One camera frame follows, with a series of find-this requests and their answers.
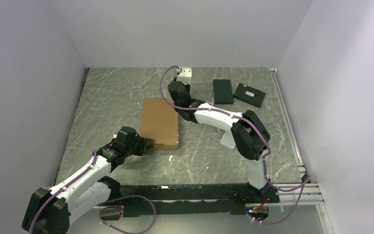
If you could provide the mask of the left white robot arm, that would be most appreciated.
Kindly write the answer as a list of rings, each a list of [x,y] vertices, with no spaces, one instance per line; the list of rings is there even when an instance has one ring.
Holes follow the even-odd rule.
[[[73,175],[31,195],[21,227],[30,234],[65,234],[71,224],[96,205],[125,199],[118,181],[109,175],[130,156],[147,156],[154,139],[122,127],[109,143]]]

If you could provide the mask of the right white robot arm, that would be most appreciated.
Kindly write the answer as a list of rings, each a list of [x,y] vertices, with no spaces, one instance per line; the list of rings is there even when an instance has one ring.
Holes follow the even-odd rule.
[[[244,113],[216,108],[202,100],[190,96],[187,86],[180,81],[172,81],[168,91],[176,112],[186,121],[211,125],[224,130],[221,144],[234,149],[247,160],[249,197],[261,202],[268,195],[267,166],[265,158],[271,153],[270,134],[255,112]]]

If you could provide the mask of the brown cardboard express box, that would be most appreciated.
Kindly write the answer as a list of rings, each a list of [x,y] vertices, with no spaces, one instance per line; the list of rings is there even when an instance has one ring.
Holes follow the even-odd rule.
[[[153,139],[155,150],[179,148],[179,114],[162,98],[145,98],[142,105],[140,135]]]

